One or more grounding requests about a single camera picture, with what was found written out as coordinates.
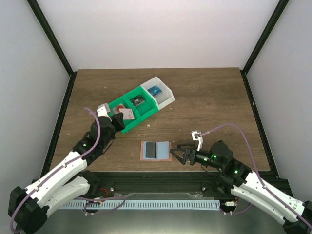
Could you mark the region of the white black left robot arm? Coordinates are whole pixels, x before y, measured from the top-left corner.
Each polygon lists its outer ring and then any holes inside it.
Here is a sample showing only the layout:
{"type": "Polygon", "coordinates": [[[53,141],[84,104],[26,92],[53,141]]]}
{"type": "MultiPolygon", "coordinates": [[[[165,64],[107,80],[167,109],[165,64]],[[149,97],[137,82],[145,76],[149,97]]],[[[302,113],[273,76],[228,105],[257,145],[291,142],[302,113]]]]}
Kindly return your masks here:
{"type": "Polygon", "coordinates": [[[60,206],[75,198],[97,197],[100,181],[87,167],[109,148],[117,132],[125,128],[123,113],[91,113],[95,121],[65,159],[24,189],[10,193],[8,215],[13,233],[33,234],[60,206]]]}

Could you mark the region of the white red credit card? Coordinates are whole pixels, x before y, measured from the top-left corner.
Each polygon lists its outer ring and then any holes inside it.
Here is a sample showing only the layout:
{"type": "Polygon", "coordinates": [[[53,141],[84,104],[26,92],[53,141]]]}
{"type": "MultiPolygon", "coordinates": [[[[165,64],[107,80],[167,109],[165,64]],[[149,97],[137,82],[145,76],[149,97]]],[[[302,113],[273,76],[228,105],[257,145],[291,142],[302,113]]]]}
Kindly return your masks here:
{"type": "Polygon", "coordinates": [[[121,109],[121,113],[123,113],[124,120],[134,120],[135,116],[132,109],[121,109]]]}

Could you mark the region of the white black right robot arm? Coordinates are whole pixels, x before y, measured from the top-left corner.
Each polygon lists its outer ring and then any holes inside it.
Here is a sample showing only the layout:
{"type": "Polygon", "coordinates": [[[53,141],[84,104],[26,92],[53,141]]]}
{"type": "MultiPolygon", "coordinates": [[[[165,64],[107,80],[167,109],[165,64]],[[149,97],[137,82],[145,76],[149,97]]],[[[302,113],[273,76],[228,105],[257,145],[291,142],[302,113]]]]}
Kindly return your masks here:
{"type": "Polygon", "coordinates": [[[181,163],[196,163],[220,172],[217,192],[242,198],[266,212],[288,234],[309,234],[312,231],[312,203],[303,202],[277,189],[256,171],[233,157],[223,141],[214,143],[210,150],[197,150],[195,144],[182,144],[170,150],[181,163]]]}

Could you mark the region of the green front plastic bin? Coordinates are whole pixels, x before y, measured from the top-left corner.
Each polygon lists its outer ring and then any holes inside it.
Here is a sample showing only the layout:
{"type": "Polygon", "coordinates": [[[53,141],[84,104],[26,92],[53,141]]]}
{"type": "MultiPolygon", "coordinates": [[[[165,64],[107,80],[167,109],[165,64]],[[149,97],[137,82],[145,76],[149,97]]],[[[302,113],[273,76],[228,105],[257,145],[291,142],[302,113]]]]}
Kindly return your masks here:
{"type": "Polygon", "coordinates": [[[117,98],[114,101],[109,103],[109,107],[111,110],[111,113],[110,113],[111,116],[115,113],[115,109],[119,105],[123,105],[125,109],[132,109],[133,116],[134,116],[133,119],[129,119],[129,118],[125,119],[124,118],[123,121],[124,121],[125,128],[124,128],[124,130],[121,131],[124,134],[139,124],[140,117],[138,116],[138,111],[135,110],[134,105],[124,96],[121,96],[121,97],[119,97],[119,98],[117,98]]]}

